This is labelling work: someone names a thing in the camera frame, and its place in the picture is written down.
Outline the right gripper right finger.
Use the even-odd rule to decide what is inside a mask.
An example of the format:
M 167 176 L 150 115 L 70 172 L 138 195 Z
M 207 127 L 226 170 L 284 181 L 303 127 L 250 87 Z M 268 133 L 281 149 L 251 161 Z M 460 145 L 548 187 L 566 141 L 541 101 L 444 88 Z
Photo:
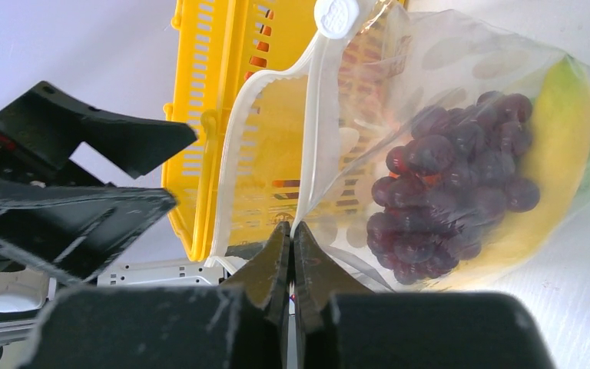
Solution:
M 294 229 L 293 270 L 298 367 L 338 368 L 333 297 L 371 290 L 322 250 L 305 222 Z

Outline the clear zip top bag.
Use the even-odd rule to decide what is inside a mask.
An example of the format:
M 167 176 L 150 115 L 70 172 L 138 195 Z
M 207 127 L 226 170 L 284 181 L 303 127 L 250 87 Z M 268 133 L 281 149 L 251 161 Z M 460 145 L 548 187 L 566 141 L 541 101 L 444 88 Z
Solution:
M 455 10 L 319 1 L 231 109 L 207 262 L 305 224 L 374 289 L 462 288 L 530 259 L 590 198 L 590 67 Z

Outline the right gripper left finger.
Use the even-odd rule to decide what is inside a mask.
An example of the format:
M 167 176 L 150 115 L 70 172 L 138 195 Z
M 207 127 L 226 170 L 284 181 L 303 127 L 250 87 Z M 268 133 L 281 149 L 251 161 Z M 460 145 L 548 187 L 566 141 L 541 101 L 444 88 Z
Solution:
M 290 224 L 281 222 L 264 248 L 224 282 L 235 293 L 231 368 L 287 365 L 290 246 Z

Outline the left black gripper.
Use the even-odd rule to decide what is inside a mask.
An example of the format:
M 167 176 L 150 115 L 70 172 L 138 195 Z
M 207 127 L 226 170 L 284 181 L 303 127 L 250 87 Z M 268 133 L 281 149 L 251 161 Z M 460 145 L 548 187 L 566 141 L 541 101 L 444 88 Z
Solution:
M 138 178 L 196 141 L 185 123 L 102 110 L 37 83 L 0 110 L 0 273 L 31 267 L 92 283 L 176 206 L 163 188 L 104 186 L 70 161 L 80 144 Z

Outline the dark purple grapes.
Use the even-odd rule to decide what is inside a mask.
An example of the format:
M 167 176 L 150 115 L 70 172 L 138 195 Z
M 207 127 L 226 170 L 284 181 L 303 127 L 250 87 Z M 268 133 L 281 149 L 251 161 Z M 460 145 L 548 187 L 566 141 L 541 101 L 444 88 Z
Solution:
M 538 185 L 517 171 L 532 146 L 532 113 L 528 97 L 488 91 L 412 118 L 411 140 L 388 151 L 389 174 L 373 183 L 380 211 L 366 225 L 369 249 L 399 284 L 448 275 L 481 253 L 507 213 L 537 206 Z

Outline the yellow banana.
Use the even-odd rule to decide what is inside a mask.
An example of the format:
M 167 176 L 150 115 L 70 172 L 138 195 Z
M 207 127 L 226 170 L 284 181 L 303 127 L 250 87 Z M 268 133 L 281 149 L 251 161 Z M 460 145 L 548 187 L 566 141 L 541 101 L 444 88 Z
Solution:
M 520 172 L 538 185 L 539 203 L 526 213 L 506 215 L 486 235 L 476 258 L 425 282 L 422 290 L 467 289 L 503 276 L 535 256 L 565 218 L 590 151 L 590 81 L 573 57 L 566 55 L 546 72 L 530 126 L 534 141 Z

